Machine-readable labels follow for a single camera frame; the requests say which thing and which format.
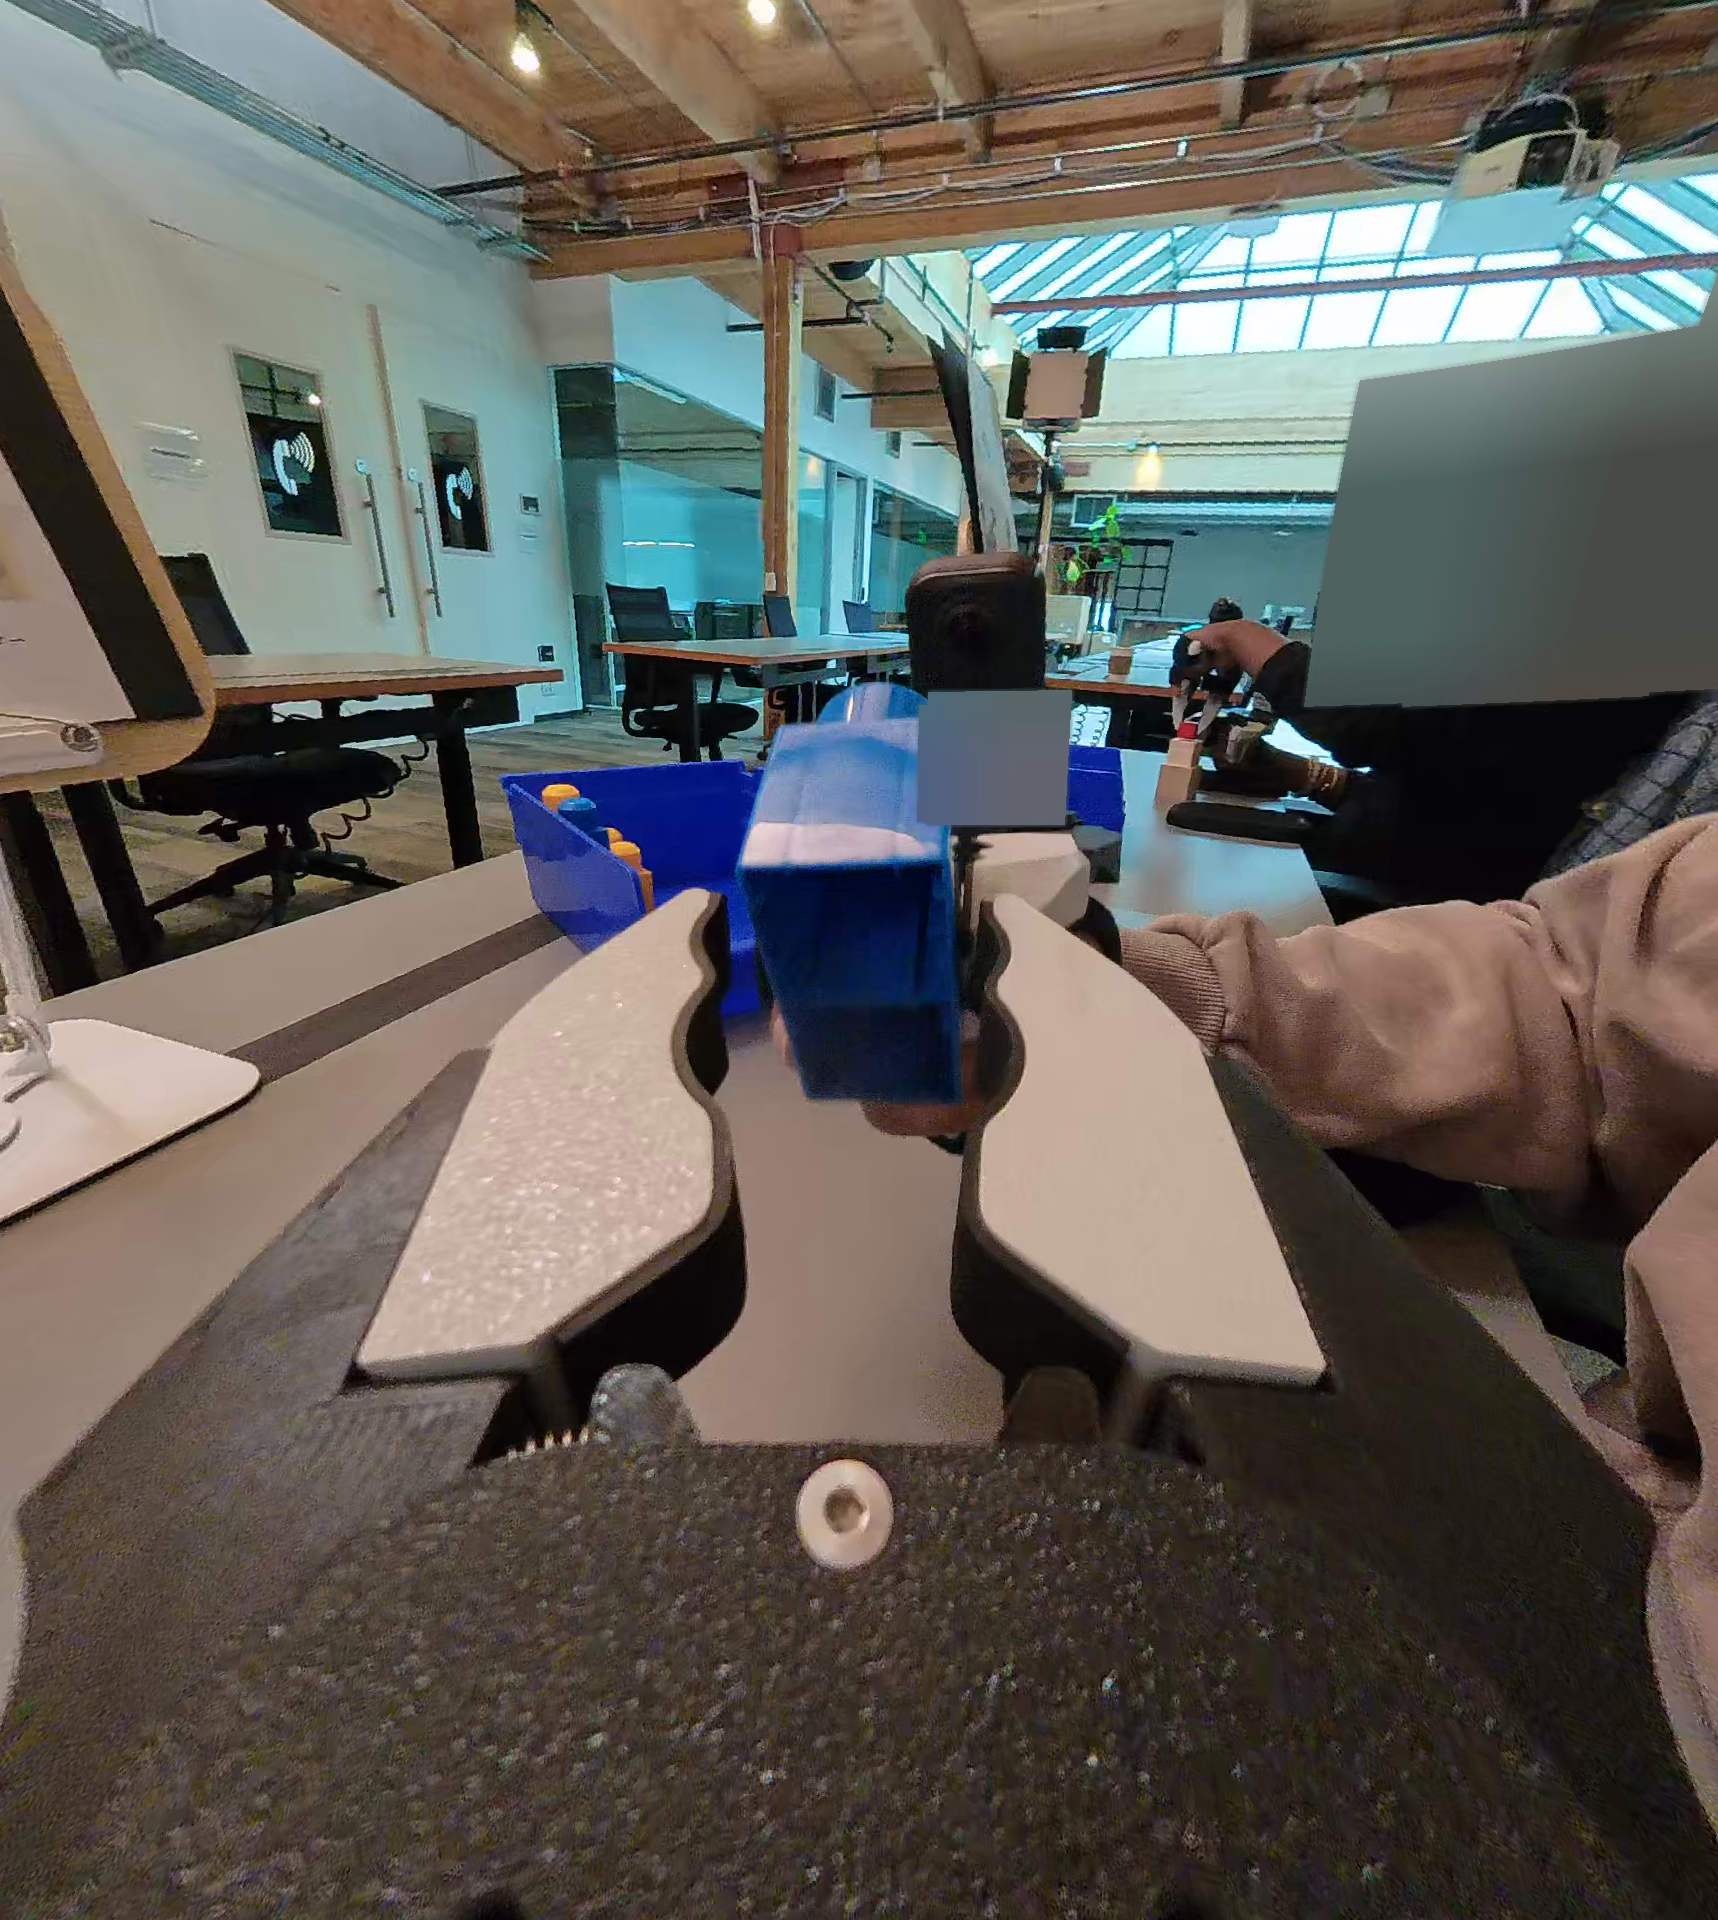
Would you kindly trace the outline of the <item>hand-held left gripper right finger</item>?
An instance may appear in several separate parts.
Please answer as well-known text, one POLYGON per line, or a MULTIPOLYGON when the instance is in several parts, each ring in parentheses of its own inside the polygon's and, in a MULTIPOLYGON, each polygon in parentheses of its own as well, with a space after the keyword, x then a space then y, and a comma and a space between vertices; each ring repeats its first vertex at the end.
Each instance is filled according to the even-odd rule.
POLYGON ((975 1067, 951 1308, 1007 1396, 1084 1381, 1100 1428, 1164 1388, 1314 1392, 1328 1358, 1207 1051, 1132 974, 1036 906, 979 913, 975 1067))

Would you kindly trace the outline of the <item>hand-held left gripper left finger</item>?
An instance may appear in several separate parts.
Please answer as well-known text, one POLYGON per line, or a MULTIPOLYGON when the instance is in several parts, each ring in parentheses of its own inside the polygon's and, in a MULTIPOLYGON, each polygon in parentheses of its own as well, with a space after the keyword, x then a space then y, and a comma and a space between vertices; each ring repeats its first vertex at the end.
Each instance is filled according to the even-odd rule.
POLYGON ((728 904, 688 888, 515 1012, 352 1356, 362 1388, 498 1385, 534 1436, 678 1382, 748 1300, 728 1115, 728 904))

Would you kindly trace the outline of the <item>blue two-stud toy block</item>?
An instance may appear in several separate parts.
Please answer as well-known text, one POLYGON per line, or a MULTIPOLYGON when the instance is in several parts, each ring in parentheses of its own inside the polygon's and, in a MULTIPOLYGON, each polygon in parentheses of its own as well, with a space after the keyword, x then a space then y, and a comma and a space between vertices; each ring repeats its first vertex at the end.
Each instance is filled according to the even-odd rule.
POLYGON ((808 1098, 946 1108, 963 1091, 951 830, 920 814, 905 684, 847 686, 776 733, 736 863, 808 1098))

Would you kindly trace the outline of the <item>person's right forearm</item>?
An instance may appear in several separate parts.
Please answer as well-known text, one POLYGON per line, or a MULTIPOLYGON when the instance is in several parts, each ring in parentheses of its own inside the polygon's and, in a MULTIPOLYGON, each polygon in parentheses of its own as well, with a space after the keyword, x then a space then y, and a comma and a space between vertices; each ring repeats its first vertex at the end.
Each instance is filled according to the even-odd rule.
POLYGON ((1173 916, 1120 944, 1324 1146, 1630 1227, 1718 1138, 1718 812, 1521 899, 1288 937, 1173 916))

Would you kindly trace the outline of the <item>person's right hand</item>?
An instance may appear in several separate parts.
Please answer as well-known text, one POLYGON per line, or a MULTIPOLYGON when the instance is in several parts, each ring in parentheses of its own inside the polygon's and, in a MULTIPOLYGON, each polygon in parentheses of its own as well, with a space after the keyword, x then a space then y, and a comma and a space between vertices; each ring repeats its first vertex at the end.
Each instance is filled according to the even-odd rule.
POLYGON ((963 1098, 948 1103, 863 1101, 859 1114, 866 1124, 890 1138, 917 1138, 942 1151, 963 1155, 969 1133, 984 1120, 984 1098, 963 1098))

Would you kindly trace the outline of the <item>light panel on stand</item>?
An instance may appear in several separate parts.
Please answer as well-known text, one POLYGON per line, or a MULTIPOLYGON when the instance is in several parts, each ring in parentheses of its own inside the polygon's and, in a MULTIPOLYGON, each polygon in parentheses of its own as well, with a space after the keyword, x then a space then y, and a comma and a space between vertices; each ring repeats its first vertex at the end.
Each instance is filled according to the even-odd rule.
POLYGON ((1037 331, 1030 352, 1014 352, 1005 419, 1039 441, 1037 530, 1033 542, 1044 591, 1053 587, 1053 522, 1063 488, 1057 446, 1101 410, 1105 349, 1088 347, 1086 325, 1037 331))

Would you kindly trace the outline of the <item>black office chair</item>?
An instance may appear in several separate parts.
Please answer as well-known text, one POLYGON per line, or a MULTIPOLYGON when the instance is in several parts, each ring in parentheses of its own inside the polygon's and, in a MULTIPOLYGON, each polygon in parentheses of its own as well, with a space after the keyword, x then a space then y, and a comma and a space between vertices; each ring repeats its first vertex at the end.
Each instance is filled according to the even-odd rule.
POLYGON ((230 899, 255 878, 271 882, 265 913, 271 923, 285 916, 306 877, 353 888, 398 888, 397 878, 369 870, 365 857, 335 845, 369 814, 369 803, 390 797, 408 777, 401 760, 340 743, 242 752, 235 751, 235 731, 230 717, 217 713, 201 755, 135 785, 118 781, 110 787, 128 810, 197 819, 202 835, 225 843, 238 843, 248 830, 260 835, 255 851, 151 899, 151 916, 161 917, 201 899, 230 899))
POLYGON ((758 707, 722 697, 728 668, 674 661, 671 648, 686 632, 664 588, 606 584, 606 602, 621 731, 696 762, 722 760, 723 742, 760 725, 758 707))

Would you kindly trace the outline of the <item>phone icon door panel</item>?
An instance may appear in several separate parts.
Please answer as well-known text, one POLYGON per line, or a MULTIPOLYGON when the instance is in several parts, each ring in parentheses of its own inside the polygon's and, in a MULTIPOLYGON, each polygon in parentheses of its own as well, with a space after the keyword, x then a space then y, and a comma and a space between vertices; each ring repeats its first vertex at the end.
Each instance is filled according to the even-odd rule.
POLYGON ((342 540, 322 377, 235 349, 245 437, 271 536, 342 540))
POLYGON ((440 546, 485 555, 492 538, 479 419, 434 401, 422 402, 422 419, 440 546))

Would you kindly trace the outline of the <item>plaid cloth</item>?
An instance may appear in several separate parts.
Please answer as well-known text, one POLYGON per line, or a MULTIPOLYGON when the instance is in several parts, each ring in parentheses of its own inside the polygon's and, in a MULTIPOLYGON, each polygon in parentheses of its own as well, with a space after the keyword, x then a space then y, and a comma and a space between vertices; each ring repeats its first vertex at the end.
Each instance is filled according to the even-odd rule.
POLYGON ((1575 829, 1539 877, 1559 877, 1596 857, 1625 851, 1647 835, 1718 812, 1718 692, 1695 699, 1650 751, 1596 800, 1581 806, 1575 829))

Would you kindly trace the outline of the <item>white ceiling device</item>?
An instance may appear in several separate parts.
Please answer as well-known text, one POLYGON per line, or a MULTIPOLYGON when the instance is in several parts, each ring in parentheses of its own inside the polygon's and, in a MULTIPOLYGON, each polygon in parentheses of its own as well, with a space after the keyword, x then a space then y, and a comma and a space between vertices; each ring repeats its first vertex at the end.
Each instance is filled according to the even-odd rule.
POLYGON ((1619 158, 1621 142, 1604 117, 1565 93, 1532 93, 1475 122, 1446 197, 1464 203, 1524 193, 1575 203, 1596 195, 1619 158))

